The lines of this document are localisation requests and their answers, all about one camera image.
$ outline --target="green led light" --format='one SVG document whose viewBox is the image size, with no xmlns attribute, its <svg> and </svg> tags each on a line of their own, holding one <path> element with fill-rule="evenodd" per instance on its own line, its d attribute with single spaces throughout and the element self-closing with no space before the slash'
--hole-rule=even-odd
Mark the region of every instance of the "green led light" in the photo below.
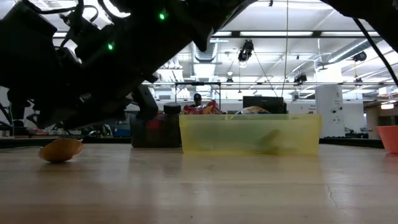
<svg viewBox="0 0 398 224">
<path fill-rule="evenodd" d="M 165 20 L 166 19 L 166 15 L 164 13 L 160 13 L 159 14 L 159 19 L 160 20 Z"/>
<path fill-rule="evenodd" d="M 113 44 L 108 44 L 108 50 L 113 50 Z"/>
</svg>

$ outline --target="yellow plastic bin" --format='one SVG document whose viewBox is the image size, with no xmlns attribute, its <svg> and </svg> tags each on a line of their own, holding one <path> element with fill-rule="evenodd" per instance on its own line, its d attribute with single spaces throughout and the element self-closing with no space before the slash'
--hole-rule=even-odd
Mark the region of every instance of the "yellow plastic bin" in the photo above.
<svg viewBox="0 0 398 224">
<path fill-rule="evenodd" d="M 322 119 L 315 114 L 181 115 L 184 153 L 316 156 Z"/>
</svg>

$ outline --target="computer monitor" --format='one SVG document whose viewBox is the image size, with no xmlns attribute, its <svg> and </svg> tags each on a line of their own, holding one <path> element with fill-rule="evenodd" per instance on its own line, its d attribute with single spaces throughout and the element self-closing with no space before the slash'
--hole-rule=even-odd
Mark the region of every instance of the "computer monitor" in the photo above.
<svg viewBox="0 0 398 224">
<path fill-rule="evenodd" d="M 286 103 L 283 97 L 244 96 L 243 108 L 249 106 L 259 106 L 272 114 L 287 114 Z"/>
</svg>

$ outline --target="table surface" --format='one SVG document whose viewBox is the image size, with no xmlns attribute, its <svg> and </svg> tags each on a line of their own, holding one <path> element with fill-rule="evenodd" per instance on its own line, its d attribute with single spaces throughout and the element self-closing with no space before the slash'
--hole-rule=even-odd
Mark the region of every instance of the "table surface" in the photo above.
<svg viewBox="0 0 398 224">
<path fill-rule="evenodd" d="M 0 223 L 397 223 L 398 157 L 206 157 L 86 144 L 64 164 L 0 150 Z"/>
</svg>

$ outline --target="orange bowl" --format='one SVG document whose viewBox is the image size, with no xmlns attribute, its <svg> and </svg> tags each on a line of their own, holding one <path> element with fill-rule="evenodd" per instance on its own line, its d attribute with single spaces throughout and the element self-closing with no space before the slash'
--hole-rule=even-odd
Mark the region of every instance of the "orange bowl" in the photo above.
<svg viewBox="0 0 398 224">
<path fill-rule="evenodd" d="M 384 148 L 391 153 L 398 154 L 398 125 L 378 126 L 377 130 Z"/>
<path fill-rule="evenodd" d="M 83 150 L 83 143 L 76 139 L 58 139 L 44 146 L 39 157 L 48 162 L 66 162 L 78 156 Z"/>
</svg>

